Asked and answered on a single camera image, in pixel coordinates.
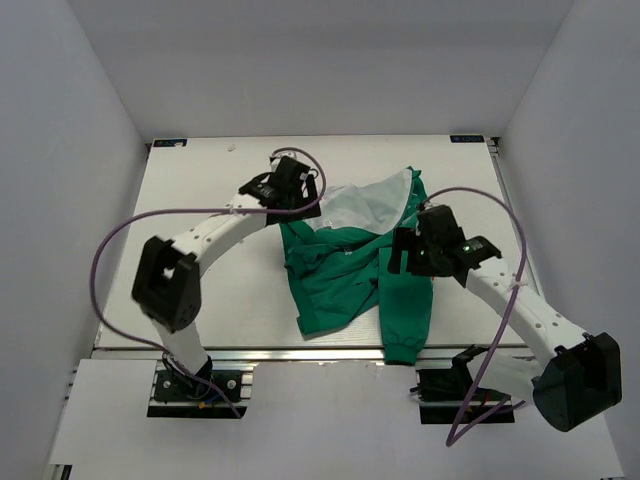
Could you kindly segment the green jacket with white lining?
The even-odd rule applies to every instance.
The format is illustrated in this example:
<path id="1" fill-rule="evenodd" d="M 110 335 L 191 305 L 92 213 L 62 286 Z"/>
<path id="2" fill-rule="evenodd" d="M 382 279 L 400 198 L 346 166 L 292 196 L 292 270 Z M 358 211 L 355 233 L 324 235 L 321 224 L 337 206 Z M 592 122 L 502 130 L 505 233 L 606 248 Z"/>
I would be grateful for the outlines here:
<path id="1" fill-rule="evenodd" d="M 429 335 L 433 281 L 392 274 L 388 264 L 395 229 L 416 226 L 417 207 L 426 197 L 420 171 L 406 167 L 365 186 L 332 186 L 319 217 L 281 225 L 284 267 L 303 336 L 341 330 L 376 308 L 385 362 L 416 363 Z"/>

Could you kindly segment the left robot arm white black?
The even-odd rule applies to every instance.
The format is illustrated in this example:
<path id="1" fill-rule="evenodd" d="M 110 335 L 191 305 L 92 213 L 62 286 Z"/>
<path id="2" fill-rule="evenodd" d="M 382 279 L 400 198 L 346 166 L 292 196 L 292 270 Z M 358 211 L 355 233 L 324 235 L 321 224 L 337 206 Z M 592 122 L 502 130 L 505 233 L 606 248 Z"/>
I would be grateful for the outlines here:
<path id="1" fill-rule="evenodd" d="M 319 171 L 289 152 L 270 158 L 270 170 L 239 187 L 219 211 L 169 239 L 154 236 L 142 250 L 132 299 L 150 318 L 177 387 L 199 399 L 211 387 L 211 360 L 196 328 L 202 306 L 201 278 L 222 255 L 246 237 L 275 224 L 320 215 Z"/>

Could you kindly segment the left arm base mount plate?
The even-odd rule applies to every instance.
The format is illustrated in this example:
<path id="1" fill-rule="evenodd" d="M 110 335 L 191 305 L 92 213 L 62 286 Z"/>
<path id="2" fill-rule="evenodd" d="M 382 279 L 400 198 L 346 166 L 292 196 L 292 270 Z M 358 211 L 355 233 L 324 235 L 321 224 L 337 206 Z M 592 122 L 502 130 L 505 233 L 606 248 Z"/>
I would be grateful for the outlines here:
<path id="1" fill-rule="evenodd" d="M 149 395 L 147 416 L 164 419 L 238 420 L 247 411 L 253 384 L 253 366 L 214 362 L 209 385 L 195 382 L 172 369 L 167 361 L 157 362 Z"/>

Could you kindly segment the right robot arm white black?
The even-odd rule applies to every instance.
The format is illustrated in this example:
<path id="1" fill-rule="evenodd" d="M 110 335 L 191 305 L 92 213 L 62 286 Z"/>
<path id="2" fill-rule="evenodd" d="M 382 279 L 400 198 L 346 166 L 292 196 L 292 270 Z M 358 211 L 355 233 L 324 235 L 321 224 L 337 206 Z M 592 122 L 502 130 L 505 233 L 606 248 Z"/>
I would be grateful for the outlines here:
<path id="1" fill-rule="evenodd" d="M 591 335 L 517 281 L 500 250 L 483 236 L 467 238 L 451 209 L 422 207 L 414 227 L 393 233 L 393 274 L 455 279 L 502 316 L 524 341 L 530 360 L 471 346 L 452 360 L 451 384 L 472 399 L 484 390 L 533 404 L 555 429 L 568 432 L 622 400 L 620 347 Z"/>

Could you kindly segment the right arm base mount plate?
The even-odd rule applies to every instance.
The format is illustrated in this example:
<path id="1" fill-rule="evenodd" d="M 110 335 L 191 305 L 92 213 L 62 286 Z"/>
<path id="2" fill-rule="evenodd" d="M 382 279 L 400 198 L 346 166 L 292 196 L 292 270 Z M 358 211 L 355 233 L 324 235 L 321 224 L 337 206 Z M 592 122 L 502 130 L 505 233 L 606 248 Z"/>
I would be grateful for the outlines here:
<path id="1" fill-rule="evenodd" d="M 451 358 L 419 358 L 416 367 L 416 384 L 409 388 L 410 399 L 418 403 L 422 425 L 451 426 L 462 406 L 468 387 L 475 377 L 469 373 L 467 363 L 488 350 L 472 345 Z M 498 405 L 503 394 L 478 387 L 462 415 L 461 426 L 468 425 L 491 408 Z M 511 401 L 505 402 L 498 412 L 485 418 L 482 424 L 515 423 Z"/>

